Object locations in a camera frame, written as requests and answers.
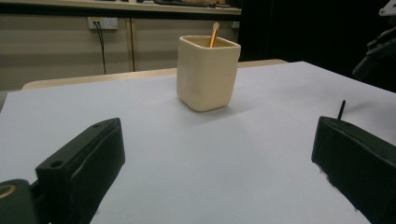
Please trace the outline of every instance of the dark background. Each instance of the dark background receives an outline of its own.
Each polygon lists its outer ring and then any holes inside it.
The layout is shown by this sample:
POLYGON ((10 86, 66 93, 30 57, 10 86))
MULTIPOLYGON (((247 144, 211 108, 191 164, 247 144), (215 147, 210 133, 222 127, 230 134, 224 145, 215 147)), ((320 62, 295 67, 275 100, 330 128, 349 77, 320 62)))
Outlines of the dark background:
MULTIPOLYGON (((351 77, 367 43, 392 26, 379 9, 389 0, 261 0, 243 2, 240 61, 305 61, 351 77)), ((396 92, 396 61, 378 61, 363 82, 396 92)))

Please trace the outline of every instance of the square cup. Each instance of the square cup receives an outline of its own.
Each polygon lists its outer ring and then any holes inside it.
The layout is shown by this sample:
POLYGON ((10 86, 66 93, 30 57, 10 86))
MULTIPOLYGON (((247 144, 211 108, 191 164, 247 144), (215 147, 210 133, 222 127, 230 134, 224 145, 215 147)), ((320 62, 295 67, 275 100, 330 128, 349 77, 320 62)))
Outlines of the square cup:
POLYGON ((182 36, 178 42, 177 96, 195 111, 227 105, 233 95, 241 46, 210 35, 182 36))

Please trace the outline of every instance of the power socket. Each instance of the power socket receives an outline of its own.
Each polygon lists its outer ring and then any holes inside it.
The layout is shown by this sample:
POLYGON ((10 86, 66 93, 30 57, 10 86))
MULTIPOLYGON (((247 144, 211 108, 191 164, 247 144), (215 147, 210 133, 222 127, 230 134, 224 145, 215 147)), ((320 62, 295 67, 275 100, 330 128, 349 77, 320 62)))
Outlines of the power socket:
POLYGON ((94 21, 99 21, 100 27, 103 30, 117 30, 119 28, 119 23, 117 18, 109 18, 109 17, 89 17, 88 25, 91 30, 95 30, 96 26, 93 23, 94 21))

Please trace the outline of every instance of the cable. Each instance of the cable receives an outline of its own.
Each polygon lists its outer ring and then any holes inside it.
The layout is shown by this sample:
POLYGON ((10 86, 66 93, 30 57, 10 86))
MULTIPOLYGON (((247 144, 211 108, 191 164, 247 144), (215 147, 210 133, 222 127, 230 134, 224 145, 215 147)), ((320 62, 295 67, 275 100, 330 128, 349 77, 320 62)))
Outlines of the cable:
POLYGON ((101 27, 99 21, 94 21, 93 24, 96 26, 96 31, 98 32, 98 35, 99 35, 99 41, 100 41, 100 45, 101 45, 101 47, 102 47, 103 68, 104 68, 105 74, 106 74, 105 42, 104 42, 104 40, 103 40, 102 27, 101 27))

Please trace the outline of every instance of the cream ceramic cup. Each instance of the cream ceramic cup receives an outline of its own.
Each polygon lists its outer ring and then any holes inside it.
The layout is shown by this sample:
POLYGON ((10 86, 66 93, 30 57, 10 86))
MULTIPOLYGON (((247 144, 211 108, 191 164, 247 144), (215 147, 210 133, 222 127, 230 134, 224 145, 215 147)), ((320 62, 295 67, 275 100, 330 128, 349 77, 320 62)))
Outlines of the cream ceramic cup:
POLYGON ((178 42, 177 96, 196 111, 227 105, 233 95, 241 46, 216 37, 187 35, 178 42))

